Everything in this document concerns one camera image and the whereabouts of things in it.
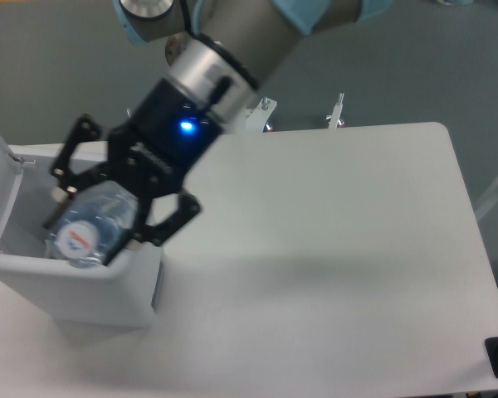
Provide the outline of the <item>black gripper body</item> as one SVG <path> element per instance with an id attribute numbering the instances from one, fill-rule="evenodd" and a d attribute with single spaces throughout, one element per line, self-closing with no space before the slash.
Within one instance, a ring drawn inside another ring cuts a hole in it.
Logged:
<path id="1" fill-rule="evenodd" d="M 188 172 L 222 133 L 211 108 L 227 95 L 226 76 L 201 105 L 162 79 L 129 121 L 107 139 L 106 175 L 143 201 L 178 193 Z"/>

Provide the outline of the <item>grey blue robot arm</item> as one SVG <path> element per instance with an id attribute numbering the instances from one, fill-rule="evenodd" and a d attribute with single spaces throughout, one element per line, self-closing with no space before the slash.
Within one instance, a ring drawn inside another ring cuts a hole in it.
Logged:
<path id="1" fill-rule="evenodd" d="M 189 42 L 121 125 L 80 116 L 50 168 L 53 258 L 108 265 L 134 243 L 161 246 L 201 210 L 187 174 L 304 38 L 385 12 L 388 1 L 182 1 Z"/>

